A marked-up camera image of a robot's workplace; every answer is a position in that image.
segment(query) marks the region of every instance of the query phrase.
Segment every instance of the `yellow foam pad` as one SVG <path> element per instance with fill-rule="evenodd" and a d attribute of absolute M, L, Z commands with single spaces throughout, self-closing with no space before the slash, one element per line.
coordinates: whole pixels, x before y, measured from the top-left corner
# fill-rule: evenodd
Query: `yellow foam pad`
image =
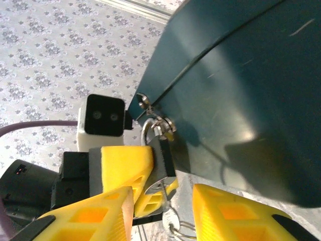
<path fill-rule="evenodd" d="M 198 241 L 296 241 L 272 217 L 285 212 L 204 184 L 194 185 L 193 213 Z"/>
<path fill-rule="evenodd" d="M 153 154 L 149 146 L 116 146 L 101 148 L 101 178 L 103 192 L 131 186 L 134 203 L 153 169 Z"/>
<path fill-rule="evenodd" d="M 169 195 L 174 189 L 177 189 L 179 183 L 177 179 L 168 187 L 166 193 Z M 159 209 L 164 202 L 162 192 L 146 195 L 142 193 L 135 203 L 134 214 L 135 217 L 144 217 Z"/>
<path fill-rule="evenodd" d="M 129 241 L 133 206 L 132 188 L 122 187 L 58 208 L 41 216 L 56 220 L 34 241 Z"/>

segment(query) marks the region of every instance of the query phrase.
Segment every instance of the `floor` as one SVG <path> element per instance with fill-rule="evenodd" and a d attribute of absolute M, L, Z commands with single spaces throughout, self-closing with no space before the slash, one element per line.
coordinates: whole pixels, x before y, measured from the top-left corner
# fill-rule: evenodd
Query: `floor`
<path fill-rule="evenodd" d="M 172 11 L 181 3 L 149 2 Z M 160 23 L 94 0 L 3 0 L 0 128 L 33 120 L 76 120 L 81 100 L 90 93 L 120 97 L 128 105 L 163 29 Z M 3 136 L 0 175 L 16 159 L 58 171 L 63 152 L 76 151 L 75 132 L 72 127 L 46 127 Z M 125 133 L 126 144 L 139 145 L 139 133 L 135 124 L 133 131 Z M 193 222 L 193 183 L 224 187 L 180 172 L 178 177 L 180 188 L 173 206 L 183 220 Z M 321 238 L 321 209 L 297 208 L 228 190 L 286 210 Z M 167 240 L 159 223 L 145 229 L 148 240 Z M 140 240 L 136 228 L 132 240 Z"/>

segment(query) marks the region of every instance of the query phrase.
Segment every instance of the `key ring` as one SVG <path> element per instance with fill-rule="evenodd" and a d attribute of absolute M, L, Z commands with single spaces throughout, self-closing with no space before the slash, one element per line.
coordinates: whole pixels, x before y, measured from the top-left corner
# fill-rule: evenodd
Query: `key ring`
<path fill-rule="evenodd" d="M 192 231 L 195 232 L 195 227 L 194 227 L 194 225 L 192 225 L 192 224 L 189 223 L 189 222 L 180 221 L 180 226 L 181 226 L 181 227 L 189 228 L 190 230 L 192 230 Z M 184 238 L 188 238 L 188 239 L 194 239 L 194 240 L 197 239 L 195 236 L 190 236 L 190 235 L 181 233 L 179 230 L 176 230 L 176 229 L 173 227 L 173 225 L 170 225 L 170 229 L 171 229 L 171 232 L 172 232 L 173 236 L 174 236 L 175 238 L 178 238 L 179 240 L 183 240 L 183 239 L 181 239 L 180 237 L 184 237 Z"/>

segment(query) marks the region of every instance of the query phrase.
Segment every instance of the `camera lens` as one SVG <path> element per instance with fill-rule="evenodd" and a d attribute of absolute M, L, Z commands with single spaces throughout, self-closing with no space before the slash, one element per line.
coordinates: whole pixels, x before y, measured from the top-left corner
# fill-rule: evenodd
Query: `camera lens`
<path fill-rule="evenodd" d="M 100 111 L 95 111 L 92 114 L 92 117 L 94 117 L 94 119 L 100 119 L 101 118 L 101 112 Z"/>
<path fill-rule="evenodd" d="M 115 122 L 116 120 L 118 120 L 118 115 L 117 114 L 111 114 L 110 115 L 110 119 Z"/>

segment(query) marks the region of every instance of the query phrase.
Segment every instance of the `gray surface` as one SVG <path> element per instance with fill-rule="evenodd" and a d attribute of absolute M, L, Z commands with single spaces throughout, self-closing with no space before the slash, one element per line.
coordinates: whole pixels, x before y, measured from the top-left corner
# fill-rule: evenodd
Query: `gray surface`
<path fill-rule="evenodd" d="M 77 119 L 89 93 L 129 104 L 163 26 L 94 1 L 14 0 L 0 5 L 0 127 L 40 119 Z M 64 151 L 76 151 L 75 128 L 34 128 L 0 139 L 2 174 L 15 159 L 58 171 Z M 139 145 L 140 127 L 125 133 Z M 204 179 L 178 173 L 174 206 L 192 221 L 192 184 Z M 320 209 L 254 197 L 286 210 L 321 238 Z M 149 240 L 167 240 L 159 224 L 146 225 Z M 139 240 L 137 229 L 133 239 Z"/>

